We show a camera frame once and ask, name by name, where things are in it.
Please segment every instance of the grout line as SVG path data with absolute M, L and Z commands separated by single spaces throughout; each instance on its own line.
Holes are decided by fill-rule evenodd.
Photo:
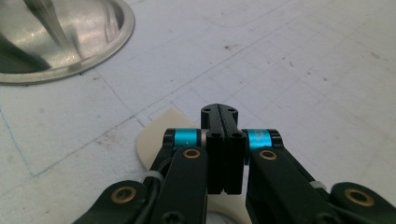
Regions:
M 217 67 L 219 67 L 220 65 L 227 63 L 228 61 L 230 61 L 231 59 L 233 59 L 236 56 L 239 56 L 240 53 L 244 52 L 246 49 L 249 49 L 250 47 L 252 47 L 253 45 L 255 45 L 256 43 L 262 41 L 265 37 L 267 37 L 268 35 L 272 34 L 273 32 L 279 30 L 281 27 L 276 28 L 275 30 L 271 31 L 270 33 L 263 35 L 262 37 L 260 37 L 258 40 L 254 41 L 253 43 L 245 46 L 244 48 L 240 49 L 239 51 L 237 51 L 235 54 L 231 55 L 230 57 L 222 60 L 221 62 L 213 65 L 212 67 L 208 68 L 206 71 L 204 71 L 203 73 L 201 73 L 200 75 L 190 79 L 188 82 L 180 85 L 177 89 L 167 93 L 164 97 L 162 97 L 161 99 L 158 99 L 156 101 L 154 101 L 153 103 L 151 103 L 150 105 L 146 106 L 146 108 L 141 109 L 139 112 L 137 112 L 136 114 L 140 114 L 141 112 L 145 111 L 148 107 L 152 107 L 153 105 L 158 104 L 160 101 L 162 101 L 163 99 L 169 97 L 170 95 L 172 95 L 173 93 L 181 90 L 182 88 L 185 88 L 186 86 L 188 86 L 189 84 L 191 84 L 193 81 L 195 81 L 196 79 L 208 74 L 210 71 L 216 69 Z
M 18 153 L 20 154 L 20 156 L 21 156 L 21 158 L 22 158 L 22 161 L 23 161 L 24 165 L 26 166 L 26 169 L 29 171 L 29 174 L 30 174 L 31 176 L 34 176 L 34 174 L 32 173 L 32 170 L 30 169 L 29 163 L 27 162 L 26 158 L 24 157 L 24 155 L 23 155 L 23 153 L 22 153 L 22 150 L 21 150 L 21 148 L 19 147 L 17 141 L 15 140 L 14 133 L 11 131 L 11 126 L 10 126 L 9 123 L 7 122 L 6 117 L 4 116 L 4 113 L 3 113 L 3 111 L 2 111 L 1 108 L 0 108 L 0 116 L 1 116 L 2 120 L 4 121 L 4 123 L 6 124 L 8 133 L 9 133 L 9 135 L 11 136 L 12 143 L 13 143 L 14 147 L 17 149 Z
M 376 156 L 371 157 L 369 162 L 367 162 L 366 167 L 363 168 L 363 171 L 358 175 L 357 180 L 361 183 L 364 176 L 367 174 L 367 171 L 373 166 L 374 161 L 376 160 Z
M 190 31 L 185 32 L 185 33 L 183 33 L 183 34 L 180 34 L 180 35 L 178 35 L 178 36 L 172 37 L 172 38 L 166 40 L 165 42 L 163 42 L 163 43 L 161 43 L 161 44 L 158 44 L 158 45 L 156 45 L 156 46 L 154 46 L 154 47 L 152 47 L 152 48 L 150 48 L 150 49 L 146 49 L 146 50 L 144 50 L 143 52 L 140 52 L 140 53 L 137 53 L 136 55 L 133 55 L 130 59 L 128 59 L 127 62 L 132 61 L 132 60 L 134 60 L 134 59 L 136 59 L 136 58 L 142 57 L 142 56 L 144 56 L 144 55 L 150 54 L 152 51 L 155 51 L 155 50 L 157 50 L 157 49 L 160 49 L 160 48 L 162 48 L 163 46 L 168 46 L 169 44 L 175 43 L 175 42 L 177 42 L 179 39 L 181 39 L 182 37 L 191 36 L 191 35 L 194 35 L 194 34 L 200 34 L 200 33 L 202 32 L 202 30 L 204 30 L 205 28 L 206 28 L 206 27 L 205 27 L 204 25 L 201 25 L 201 24 L 200 24 L 198 27 L 194 28 L 193 30 L 190 30 Z
M 117 97 L 117 99 L 119 99 L 119 101 L 123 104 L 123 106 L 126 107 L 126 109 L 132 114 L 134 115 L 134 112 L 121 100 L 121 98 L 119 97 L 119 95 L 113 90 L 113 88 L 107 83 L 107 81 L 102 77 L 102 74 L 98 71 L 96 71 L 96 73 L 100 76 L 100 78 L 102 79 L 102 81 L 108 86 L 109 89 L 111 89 L 111 91 L 113 92 L 113 94 Z
M 102 136 L 108 134 L 109 132 L 117 129 L 118 127 L 120 127 L 122 124 L 128 122 L 129 120 L 135 118 L 135 116 L 131 116 L 128 119 L 125 119 L 124 121 L 122 121 L 121 123 L 115 125 L 114 127 L 108 129 L 107 131 L 105 131 L 104 133 L 102 133 L 101 135 L 95 137 L 94 139 L 92 139 L 90 142 L 82 145 L 81 147 L 77 148 L 76 150 L 70 152 L 69 154 L 67 154 L 66 156 L 64 156 L 63 158 L 61 158 L 60 160 L 57 160 L 55 163 L 53 163 L 52 165 L 44 168 L 43 170 L 41 170 L 40 172 L 36 173 L 36 174 L 31 174 L 33 177 L 38 177 L 40 175 L 43 175 L 44 173 L 46 173 L 48 170 L 50 170 L 51 168 L 53 168 L 54 166 L 56 166 L 57 164 L 59 164 L 61 161 L 64 161 L 65 159 L 69 158 L 71 155 L 77 153 L 78 151 L 82 150 L 84 147 L 86 147 L 87 145 L 89 145 L 90 143 L 98 140 L 99 138 L 101 138 Z
M 260 21 L 260 20 L 263 19 L 264 17 L 267 17 L 268 15 L 270 15 L 270 14 L 276 12 L 276 11 L 279 10 L 280 8 L 286 6 L 286 5 L 290 4 L 290 3 L 292 3 L 292 0 L 288 0 L 287 2 L 281 4 L 280 6 L 277 6 L 277 7 L 272 8 L 271 10 L 265 12 L 264 14 L 260 15 L 259 17 L 255 18 L 255 19 L 253 19 L 253 20 L 251 20 L 251 21 L 246 21 L 245 23 L 243 23 L 243 24 L 238 24 L 238 25 L 236 25 L 236 26 L 222 25 L 222 24 L 218 24 L 218 23 L 216 23 L 216 22 L 214 22 L 214 21 L 211 21 L 211 20 L 208 20 L 208 19 L 206 19 L 206 20 L 207 20 L 209 23 L 213 24 L 213 25 L 216 25 L 216 26 L 219 26 L 219 27 L 223 27 L 223 28 L 244 27 L 244 26 L 246 26 L 246 25 L 248 25 L 248 24 L 251 24 L 251 23 L 253 23 L 253 22 L 255 22 L 255 21 Z
M 138 119 L 137 122 L 142 126 L 142 128 L 146 128 L 146 125 L 140 119 Z

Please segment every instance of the white tiled floor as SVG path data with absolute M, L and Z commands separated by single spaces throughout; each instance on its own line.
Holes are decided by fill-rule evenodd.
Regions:
M 71 223 L 143 173 L 134 142 L 170 106 L 275 128 L 328 188 L 396 204 L 396 2 L 126 1 L 134 34 L 82 76 L 0 86 L 1 223 Z M 222 223 L 210 217 L 211 223 Z

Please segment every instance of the brass screw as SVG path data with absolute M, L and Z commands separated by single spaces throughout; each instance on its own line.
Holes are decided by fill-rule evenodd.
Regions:
M 183 156 L 187 159 L 197 159 L 198 157 L 201 156 L 201 152 L 197 149 L 187 149 L 184 150 Z
M 276 158 L 277 158 L 276 153 L 273 152 L 273 151 L 270 151 L 270 150 L 263 150 L 263 151 L 261 151 L 261 152 L 260 152 L 260 156 L 261 156 L 263 159 L 266 159 L 266 160 L 268 160 L 268 161 L 273 161 L 273 160 L 276 160 Z
M 128 203 L 136 195 L 136 189 L 130 186 L 120 187 L 111 194 L 113 203 Z
M 350 201 L 361 206 L 371 207 L 375 203 L 372 196 L 359 189 L 346 189 L 344 193 Z

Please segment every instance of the screw hole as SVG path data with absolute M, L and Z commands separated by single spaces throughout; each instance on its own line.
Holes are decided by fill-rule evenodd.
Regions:
M 120 187 L 113 191 L 111 200 L 113 203 L 128 203 L 136 195 L 136 189 L 133 187 L 125 186 Z
M 273 151 L 270 151 L 270 150 L 263 150 L 263 151 L 261 151 L 261 152 L 260 152 L 260 156 L 261 156 L 263 159 L 266 159 L 266 160 L 268 160 L 268 161 L 273 161 L 273 160 L 276 160 L 276 158 L 277 158 L 276 153 L 273 152 Z
M 371 207 L 374 205 L 373 197 L 359 189 L 346 189 L 345 195 L 353 203 L 357 203 L 365 207 Z
M 201 152 L 197 149 L 187 149 L 183 152 L 183 156 L 187 159 L 196 159 L 201 156 Z
M 165 213 L 161 218 L 161 224 L 185 224 L 186 218 L 179 212 Z

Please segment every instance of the blue band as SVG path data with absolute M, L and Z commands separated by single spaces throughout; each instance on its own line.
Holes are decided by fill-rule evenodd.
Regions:
M 176 129 L 174 147 L 196 147 L 197 142 L 196 129 Z
M 271 147 L 271 134 L 266 129 L 247 129 L 249 151 L 260 147 Z

